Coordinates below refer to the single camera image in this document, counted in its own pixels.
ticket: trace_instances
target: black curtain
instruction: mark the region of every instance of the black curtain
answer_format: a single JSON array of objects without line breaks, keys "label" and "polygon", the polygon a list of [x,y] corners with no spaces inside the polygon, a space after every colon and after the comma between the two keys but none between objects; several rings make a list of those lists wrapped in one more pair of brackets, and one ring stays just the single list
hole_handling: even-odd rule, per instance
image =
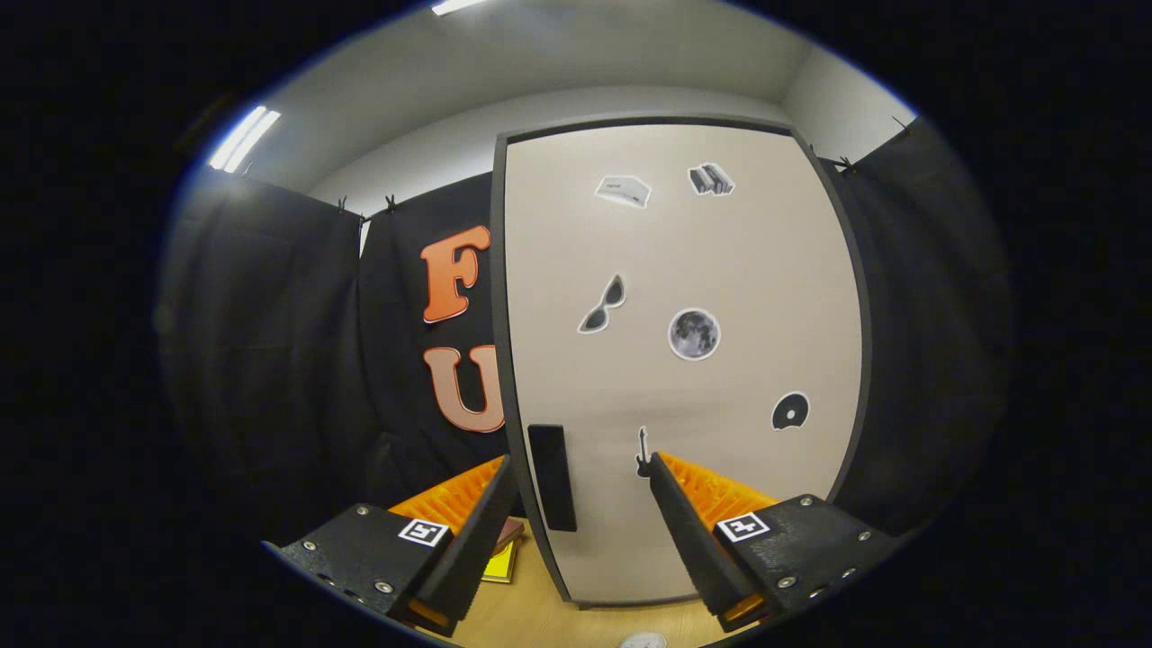
[{"label": "black curtain", "polygon": [[[503,425],[479,434],[444,416],[423,360],[432,347],[456,349],[461,401],[473,412],[492,406],[485,402],[480,372],[469,359],[472,348],[494,344],[488,249],[469,248],[477,258],[477,280],[471,287],[457,281],[468,309],[432,324],[423,318],[429,273],[420,257],[426,246],[486,228],[491,204],[492,174],[484,173],[371,217],[361,256],[361,344],[372,402],[385,424],[397,430],[387,452],[381,447],[369,467],[369,492],[374,498],[397,502],[508,452]],[[518,496],[511,513],[524,514]]]},{"label": "black curtain", "polygon": [[362,496],[388,438],[356,344],[359,217],[212,169],[185,187],[156,310],[175,420],[236,529],[287,543]]},{"label": "black curtain", "polygon": [[999,233],[923,118],[841,169],[871,310],[863,429],[836,504],[888,533],[929,521],[972,474],[1005,412],[1015,349]]}]

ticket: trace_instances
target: wooden table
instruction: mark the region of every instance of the wooden table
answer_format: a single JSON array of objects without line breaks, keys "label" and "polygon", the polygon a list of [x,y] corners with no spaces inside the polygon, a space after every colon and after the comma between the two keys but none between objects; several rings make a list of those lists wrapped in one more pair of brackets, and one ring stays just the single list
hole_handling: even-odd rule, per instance
[{"label": "wooden table", "polygon": [[511,583],[482,581],[468,618],[448,640],[452,643],[464,648],[616,648],[629,634],[655,632],[668,640],[668,648],[696,648],[736,634],[720,630],[699,598],[644,608],[578,610],[575,603],[560,600],[526,521],[524,529],[516,541],[520,547]]}]

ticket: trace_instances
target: ceiling light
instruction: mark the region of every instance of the ceiling light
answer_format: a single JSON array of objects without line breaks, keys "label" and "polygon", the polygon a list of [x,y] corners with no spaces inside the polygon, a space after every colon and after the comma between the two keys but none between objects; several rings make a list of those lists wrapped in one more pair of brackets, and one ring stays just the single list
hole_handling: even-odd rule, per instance
[{"label": "ceiling light", "polygon": [[256,145],[256,142],[270,128],[272,128],[272,125],[278,119],[280,119],[280,113],[275,111],[268,111],[264,113],[264,116],[260,118],[260,121],[256,122],[256,126],[253,126],[252,129],[249,130],[247,135],[244,135],[244,138],[240,142],[240,145],[236,146],[236,151],[232,155],[230,158],[228,158],[228,164],[223,166],[225,173],[232,173],[236,171],[236,167],[240,166],[240,163],[244,160],[244,156],[247,156],[248,152],[252,150],[252,146]]},{"label": "ceiling light", "polygon": [[233,128],[232,133],[228,134],[228,137],[225,138],[223,144],[220,144],[215,155],[213,155],[212,159],[209,161],[209,165],[215,169],[223,168],[225,163],[228,161],[232,153],[236,151],[236,146],[240,144],[240,141],[244,138],[244,135],[248,135],[248,131],[256,126],[256,122],[262,115],[264,115],[265,112],[267,112],[267,108],[259,106],[255,111],[248,113],[244,121],[240,122],[236,128]]},{"label": "ceiling light", "polygon": [[464,7],[471,7],[472,5],[479,5],[484,0],[446,0],[439,5],[432,5],[432,12],[438,16],[445,14],[450,14],[456,9],[463,9]]}]

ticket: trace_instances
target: white door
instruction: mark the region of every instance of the white door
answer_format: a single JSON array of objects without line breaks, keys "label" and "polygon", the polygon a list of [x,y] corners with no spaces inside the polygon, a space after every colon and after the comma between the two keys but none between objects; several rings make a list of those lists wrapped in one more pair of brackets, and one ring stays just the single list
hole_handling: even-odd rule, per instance
[{"label": "white door", "polygon": [[[511,434],[525,434],[531,453],[528,425],[563,427],[578,523],[536,532],[547,534],[574,601],[692,595],[637,474],[638,431],[650,452],[772,497],[827,497],[861,387],[846,234],[788,135],[619,126],[515,142],[506,159],[523,428]],[[623,303],[606,309],[606,326],[597,316],[599,330],[581,331],[616,276]]]}]

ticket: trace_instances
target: orange letter f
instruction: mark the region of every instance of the orange letter f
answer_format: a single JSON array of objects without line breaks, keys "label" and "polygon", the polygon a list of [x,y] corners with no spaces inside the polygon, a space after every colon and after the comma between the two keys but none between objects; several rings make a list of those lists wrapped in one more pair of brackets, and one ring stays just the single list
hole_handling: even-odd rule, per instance
[{"label": "orange letter f", "polygon": [[[429,306],[424,309],[424,322],[433,324],[468,310],[468,297],[456,292],[456,279],[462,280],[465,288],[476,285],[480,266],[476,251],[467,248],[486,250],[490,241],[488,228],[477,225],[467,232],[437,241],[420,251],[420,258],[429,266]],[[461,248],[465,249],[460,251],[457,261],[456,250]]]}]

